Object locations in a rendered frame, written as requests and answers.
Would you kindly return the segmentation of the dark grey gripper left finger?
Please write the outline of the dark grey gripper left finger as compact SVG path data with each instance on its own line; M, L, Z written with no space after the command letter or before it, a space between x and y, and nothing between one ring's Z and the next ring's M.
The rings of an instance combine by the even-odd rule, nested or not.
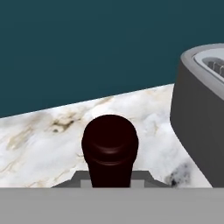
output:
M89 171L77 171L71 179L55 186L56 188L91 188Z

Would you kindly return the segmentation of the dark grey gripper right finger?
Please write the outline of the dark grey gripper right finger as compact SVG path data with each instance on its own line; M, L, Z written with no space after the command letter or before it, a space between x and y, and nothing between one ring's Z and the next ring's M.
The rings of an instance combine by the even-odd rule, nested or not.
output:
M131 188L168 187L167 184L154 179L148 171L133 171L130 180Z

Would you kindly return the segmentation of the dark brown bottle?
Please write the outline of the dark brown bottle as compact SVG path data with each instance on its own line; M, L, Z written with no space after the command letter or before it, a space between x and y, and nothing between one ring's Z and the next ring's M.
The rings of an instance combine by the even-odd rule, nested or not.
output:
M138 150L137 131L120 115L101 115L84 129L81 140L92 187L130 187Z

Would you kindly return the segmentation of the dark grey toaster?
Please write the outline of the dark grey toaster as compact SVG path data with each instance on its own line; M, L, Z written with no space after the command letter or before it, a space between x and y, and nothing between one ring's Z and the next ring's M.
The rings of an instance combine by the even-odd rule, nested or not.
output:
M211 186L224 187L224 43L182 53L170 122Z

